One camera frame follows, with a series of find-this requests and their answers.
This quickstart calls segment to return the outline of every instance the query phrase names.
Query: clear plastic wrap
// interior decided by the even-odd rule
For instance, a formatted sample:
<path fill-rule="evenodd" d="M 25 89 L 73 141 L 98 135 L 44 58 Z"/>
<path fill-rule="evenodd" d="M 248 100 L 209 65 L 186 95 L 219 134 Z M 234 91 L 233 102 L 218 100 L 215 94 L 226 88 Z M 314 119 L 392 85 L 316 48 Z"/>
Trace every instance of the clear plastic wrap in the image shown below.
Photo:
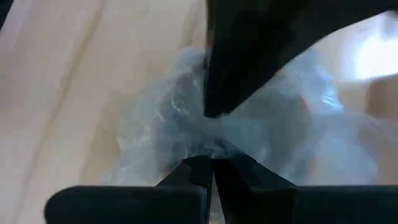
<path fill-rule="evenodd" d="M 218 144 L 235 145 L 299 185 L 375 183 L 372 139 L 390 141 L 388 131 L 370 116 L 344 110 L 316 52 L 299 55 L 218 119 L 203 116 L 204 56 L 183 50 L 174 75 L 142 92 L 123 114 L 123 152 L 107 183 L 155 185 L 188 156 L 235 153 L 218 150 Z"/>

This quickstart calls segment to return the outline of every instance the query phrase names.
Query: crumpled plastic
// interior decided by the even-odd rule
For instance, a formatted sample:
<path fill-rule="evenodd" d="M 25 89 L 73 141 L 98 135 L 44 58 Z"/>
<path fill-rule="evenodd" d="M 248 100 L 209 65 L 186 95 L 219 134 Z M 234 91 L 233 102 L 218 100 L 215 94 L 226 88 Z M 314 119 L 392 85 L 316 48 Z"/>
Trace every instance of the crumpled plastic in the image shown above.
<path fill-rule="evenodd" d="M 184 49 L 172 76 L 122 115 L 122 154 L 107 183 L 155 185 L 184 158 L 237 153 L 218 147 L 220 141 L 297 185 L 376 183 L 377 139 L 390 139 L 390 130 L 344 109 L 316 51 L 296 57 L 218 119 L 203 116 L 204 59 L 204 52 Z"/>

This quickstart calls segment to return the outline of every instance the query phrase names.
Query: plastic bag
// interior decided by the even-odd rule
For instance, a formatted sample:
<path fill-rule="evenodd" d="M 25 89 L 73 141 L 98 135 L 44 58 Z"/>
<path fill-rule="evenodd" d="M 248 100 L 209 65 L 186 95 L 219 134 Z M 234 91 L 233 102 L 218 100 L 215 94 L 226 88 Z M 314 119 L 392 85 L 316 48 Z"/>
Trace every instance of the plastic bag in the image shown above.
<path fill-rule="evenodd" d="M 228 156 L 231 144 L 298 185 L 371 184 L 381 123 L 349 113 L 330 77 L 307 50 L 229 116 L 203 116 L 205 53 L 183 50 L 174 75 L 143 92 L 121 119 L 123 150 L 108 183 L 155 185 L 181 159 Z"/>

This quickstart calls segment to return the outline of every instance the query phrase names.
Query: wooden surface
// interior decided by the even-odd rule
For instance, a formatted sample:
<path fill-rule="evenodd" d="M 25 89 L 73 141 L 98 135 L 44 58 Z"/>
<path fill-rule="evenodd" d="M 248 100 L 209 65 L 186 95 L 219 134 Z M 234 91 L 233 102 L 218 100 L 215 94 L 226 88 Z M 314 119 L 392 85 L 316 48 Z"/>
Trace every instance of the wooden surface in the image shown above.
<path fill-rule="evenodd" d="M 0 223 L 44 223 L 53 193 L 97 184 L 120 111 L 181 48 L 204 48 L 205 27 L 202 0 L 15 0 L 0 33 Z M 367 86 L 341 98 L 364 110 Z"/>

